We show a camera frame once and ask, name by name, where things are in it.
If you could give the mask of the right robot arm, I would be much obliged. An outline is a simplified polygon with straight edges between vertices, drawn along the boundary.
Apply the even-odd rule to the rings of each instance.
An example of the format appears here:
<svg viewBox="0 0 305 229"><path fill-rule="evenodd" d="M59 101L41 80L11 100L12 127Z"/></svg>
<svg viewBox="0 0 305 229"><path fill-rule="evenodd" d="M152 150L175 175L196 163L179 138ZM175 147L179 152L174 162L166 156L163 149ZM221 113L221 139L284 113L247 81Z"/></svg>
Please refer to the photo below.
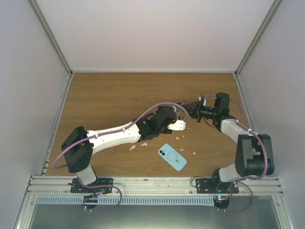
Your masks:
<svg viewBox="0 0 305 229"><path fill-rule="evenodd" d="M258 180L272 175L275 170L271 137L258 134L230 115L232 99L226 93L214 96L214 106L206 106L202 95L197 102L184 104L188 115L200 122L211 119L214 128L236 142L235 161L232 165L216 169L212 175L211 188L222 193L228 183L243 180Z"/></svg>

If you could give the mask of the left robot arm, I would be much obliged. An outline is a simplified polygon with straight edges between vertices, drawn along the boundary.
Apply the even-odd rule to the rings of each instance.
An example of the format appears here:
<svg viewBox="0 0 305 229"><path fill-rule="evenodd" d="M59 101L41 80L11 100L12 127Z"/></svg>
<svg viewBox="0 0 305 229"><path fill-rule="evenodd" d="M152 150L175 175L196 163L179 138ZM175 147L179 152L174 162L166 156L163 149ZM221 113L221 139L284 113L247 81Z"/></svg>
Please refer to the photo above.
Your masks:
<svg viewBox="0 0 305 229"><path fill-rule="evenodd" d="M62 143L61 150L70 173L81 181L82 188L92 193L98 188L97 175L90 161L92 155L118 145L152 140L161 134L185 129L185 122L177 117L171 106L159 106L133 122L105 130L86 131L79 126Z"/></svg>

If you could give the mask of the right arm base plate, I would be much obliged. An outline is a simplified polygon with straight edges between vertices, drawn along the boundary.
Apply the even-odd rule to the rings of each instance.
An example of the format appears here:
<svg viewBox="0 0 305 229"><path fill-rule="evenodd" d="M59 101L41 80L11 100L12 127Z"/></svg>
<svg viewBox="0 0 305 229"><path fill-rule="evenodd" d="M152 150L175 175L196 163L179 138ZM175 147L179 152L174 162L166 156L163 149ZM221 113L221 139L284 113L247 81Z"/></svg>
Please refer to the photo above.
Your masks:
<svg viewBox="0 0 305 229"><path fill-rule="evenodd" d="M230 182L221 182L216 186L211 178L196 178L195 187L197 194L238 194L239 188Z"/></svg>

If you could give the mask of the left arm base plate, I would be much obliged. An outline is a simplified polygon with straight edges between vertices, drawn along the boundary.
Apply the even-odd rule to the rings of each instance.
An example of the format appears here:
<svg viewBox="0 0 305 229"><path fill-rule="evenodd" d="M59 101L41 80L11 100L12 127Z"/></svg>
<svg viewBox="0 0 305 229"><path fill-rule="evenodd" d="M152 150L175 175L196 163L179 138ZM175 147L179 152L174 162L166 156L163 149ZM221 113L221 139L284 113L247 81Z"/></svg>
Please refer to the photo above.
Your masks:
<svg viewBox="0 0 305 229"><path fill-rule="evenodd" d="M113 178L97 178L95 182L87 185L88 187L83 186L77 178L74 178L71 183L68 185L71 186L71 193L100 193L108 194L112 192L112 188L109 187L113 184Z"/></svg>

